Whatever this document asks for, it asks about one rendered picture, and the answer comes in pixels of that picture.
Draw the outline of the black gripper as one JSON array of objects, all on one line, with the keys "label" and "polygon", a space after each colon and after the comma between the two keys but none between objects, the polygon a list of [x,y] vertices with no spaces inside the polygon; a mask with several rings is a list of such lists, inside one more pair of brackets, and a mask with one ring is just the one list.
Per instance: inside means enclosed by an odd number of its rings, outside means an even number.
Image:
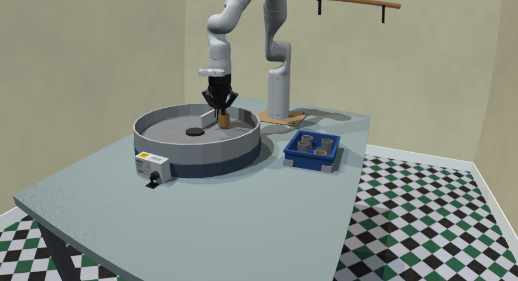
[{"label": "black gripper", "polygon": [[[208,89],[203,91],[202,95],[204,96],[208,105],[214,108],[214,117],[216,120],[218,120],[218,114],[225,116],[225,108],[230,107],[238,96],[237,93],[232,91],[231,74],[226,74],[224,77],[209,76]],[[228,95],[230,98],[227,101]]]}]

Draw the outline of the blue crate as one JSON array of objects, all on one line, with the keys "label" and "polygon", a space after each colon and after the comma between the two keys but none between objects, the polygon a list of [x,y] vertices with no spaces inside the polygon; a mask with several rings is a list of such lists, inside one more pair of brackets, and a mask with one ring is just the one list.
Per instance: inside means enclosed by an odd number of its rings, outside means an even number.
[{"label": "blue crate", "polygon": [[[304,135],[313,137],[312,149],[309,150],[309,153],[297,151],[298,142]],[[321,149],[322,139],[333,140],[332,153],[326,155],[314,153],[314,151]],[[339,150],[339,141],[340,136],[298,130],[283,151],[285,153],[283,166],[331,173],[335,156]]]}]

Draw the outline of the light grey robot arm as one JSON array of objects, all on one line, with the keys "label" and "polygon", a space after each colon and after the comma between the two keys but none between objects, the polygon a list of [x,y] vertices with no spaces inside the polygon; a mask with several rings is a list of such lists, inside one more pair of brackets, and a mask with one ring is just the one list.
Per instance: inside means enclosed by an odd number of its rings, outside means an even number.
[{"label": "light grey robot arm", "polygon": [[[227,0],[221,14],[212,15],[207,21],[209,41],[209,70],[200,69],[199,76],[224,77],[231,74],[231,46],[227,33],[237,25],[240,16],[251,0]],[[289,117],[291,44],[273,41],[277,30],[287,18],[287,0],[264,0],[265,56],[268,61],[283,65],[268,72],[268,112],[273,119]]]}]

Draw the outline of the grey round turntable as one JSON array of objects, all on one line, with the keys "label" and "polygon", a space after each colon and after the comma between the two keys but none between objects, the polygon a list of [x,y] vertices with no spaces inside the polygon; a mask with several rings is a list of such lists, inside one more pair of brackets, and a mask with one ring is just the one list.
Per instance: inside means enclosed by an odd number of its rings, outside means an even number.
[{"label": "grey round turntable", "polygon": [[151,180],[146,187],[154,189],[160,184],[153,180],[164,183],[171,177],[222,176],[252,164],[261,150],[259,117],[232,105],[225,112],[228,127],[218,126],[206,103],[174,105],[138,118],[135,164],[137,175]]}]

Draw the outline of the grey metal sleeve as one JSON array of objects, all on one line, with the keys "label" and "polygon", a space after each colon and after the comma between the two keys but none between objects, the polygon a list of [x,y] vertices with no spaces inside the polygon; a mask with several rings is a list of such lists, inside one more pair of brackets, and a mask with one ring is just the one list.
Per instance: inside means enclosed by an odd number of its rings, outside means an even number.
[{"label": "grey metal sleeve", "polygon": [[309,150],[312,149],[312,142],[313,142],[313,137],[312,136],[304,135],[304,136],[301,137],[301,141],[309,142],[310,143]]},{"label": "grey metal sleeve", "polygon": [[307,142],[307,141],[299,141],[298,142],[297,151],[309,152],[309,146],[310,146],[309,142]]},{"label": "grey metal sleeve", "polygon": [[333,140],[322,139],[321,150],[324,150],[327,154],[332,153]]}]

